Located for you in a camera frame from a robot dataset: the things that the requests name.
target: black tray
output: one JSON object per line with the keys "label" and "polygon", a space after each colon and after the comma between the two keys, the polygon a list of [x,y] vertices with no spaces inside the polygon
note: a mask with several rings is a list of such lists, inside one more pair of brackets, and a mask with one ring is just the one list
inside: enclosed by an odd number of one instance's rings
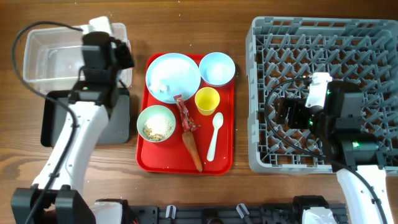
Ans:
{"label": "black tray", "polygon": [[[62,103],[68,103],[70,91],[51,91],[47,96],[55,98]],[[44,103],[42,135],[40,142],[44,147],[54,147],[58,140],[67,112],[60,106],[46,100]],[[128,90],[119,89],[119,100],[113,109],[111,119],[103,133],[99,136],[97,145],[123,144],[130,137],[130,93]]]}

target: snack wrapper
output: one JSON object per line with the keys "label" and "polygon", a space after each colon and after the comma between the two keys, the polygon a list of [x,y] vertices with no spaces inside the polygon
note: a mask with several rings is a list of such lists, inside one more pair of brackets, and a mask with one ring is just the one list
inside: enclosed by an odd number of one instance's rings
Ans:
{"label": "snack wrapper", "polygon": [[184,99],[182,98],[182,95],[175,96],[174,100],[175,100],[175,103],[177,104],[178,109],[180,110],[182,128],[184,129],[184,132],[187,132],[187,131],[194,132],[194,130],[198,129],[200,127],[200,125],[195,124],[193,122],[193,119],[191,117],[189,117],[189,111],[188,111],[187,107],[185,107]]}

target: yellow cup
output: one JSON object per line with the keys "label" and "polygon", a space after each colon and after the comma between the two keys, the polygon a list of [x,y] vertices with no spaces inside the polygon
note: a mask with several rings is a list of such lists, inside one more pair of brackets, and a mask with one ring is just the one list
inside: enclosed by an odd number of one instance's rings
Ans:
{"label": "yellow cup", "polygon": [[199,113],[208,116],[211,115],[220,103],[220,94],[211,87],[204,87],[198,90],[195,95],[195,104]]}

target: dish rack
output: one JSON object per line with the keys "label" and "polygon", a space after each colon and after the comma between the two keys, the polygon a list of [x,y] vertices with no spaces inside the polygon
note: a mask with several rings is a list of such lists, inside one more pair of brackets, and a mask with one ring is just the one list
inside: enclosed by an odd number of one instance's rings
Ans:
{"label": "dish rack", "polygon": [[[363,95],[362,131],[373,133],[385,150],[387,175],[398,175],[398,22],[368,19],[257,17],[246,36],[249,80],[249,165],[255,172],[278,174],[332,173],[331,165],[303,155],[272,135],[264,119],[290,142],[303,147],[309,130],[275,123],[275,108],[264,107],[278,83],[313,72],[358,84]],[[303,82],[280,87],[274,98],[306,98]],[[312,152],[322,143],[308,140]]]}

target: light blue plate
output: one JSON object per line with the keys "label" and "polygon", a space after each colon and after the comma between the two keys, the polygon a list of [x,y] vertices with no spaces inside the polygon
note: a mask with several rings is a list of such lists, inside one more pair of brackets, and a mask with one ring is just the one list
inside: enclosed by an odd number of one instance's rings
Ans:
{"label": "light blue plate", "polygon": [[155,59],[147,70],[146,85],[154,98],[163,103],[175,103],[174,96],[188,100],[199,89],[198,65],[188,56],[165,54]]}

